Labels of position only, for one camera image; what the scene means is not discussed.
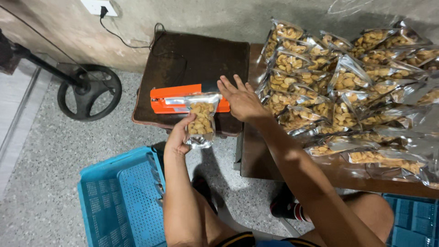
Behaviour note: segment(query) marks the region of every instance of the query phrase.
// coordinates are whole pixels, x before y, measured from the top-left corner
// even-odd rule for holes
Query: orange heat sealer
[[[165,87],[152,89],[151,107],[155,113],[188,113],[189,109],[184,104],[184,99],[202,93],[219,92],[215,81],[203,82],[178,87]],[[220,101],[216,109],[217,113],[230,111],[229,102],[220,95]]]

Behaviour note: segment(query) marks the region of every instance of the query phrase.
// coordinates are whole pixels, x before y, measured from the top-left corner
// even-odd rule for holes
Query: human hand
[[[190,146],[185,144],[187,140],[185,127],[190,122],[194,121],[195,117],[195,114],[190,113],[174,126],[172,132],[169,134],[168,140],[166,141],[165,156],[174,154],[184,156],[190,151]]]
[[[238,88],[233,86],[225,76],[221,76],[221,80],[217,82],[221,94],[230,103],[232,116],[242,122],[251,122],[260,117],[271,117],[271,113],[262,106],[250,84],[247,82],[244,85],[238,75],[233,77]]]

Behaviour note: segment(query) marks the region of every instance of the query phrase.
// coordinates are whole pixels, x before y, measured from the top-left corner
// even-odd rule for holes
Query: wall socket
[[[105,16],[117,16],[110,0],[81,0],[81,2],[92,15],[101,15],[101,6],[104,6],[108,10]]]

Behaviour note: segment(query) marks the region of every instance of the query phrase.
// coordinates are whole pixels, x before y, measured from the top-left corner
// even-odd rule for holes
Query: blue plastic crate
[[[387,246],[439,247],[438,200],[384,194],[395,212]]]
[[[78,193],[90,247],[166,246],[162,161],[162,153],[140,147],[82,169]]]

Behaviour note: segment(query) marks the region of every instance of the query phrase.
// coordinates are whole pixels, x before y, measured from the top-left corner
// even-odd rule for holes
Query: human arm
[[[166,142],[166,193],[163,200],[163,226],[168,246],[203,246],[202,219],[186,167],[185,127],[194,114],[183,118],[172,130]]]
[[[238,76],[234,78],[238,89],[223,76],[218,81],[232,115],[261,133],[288,187],[306,209],[326,245],[384,246],[342,201],[310,156],[264,109],[252,87],[248,83],[244,85]]]

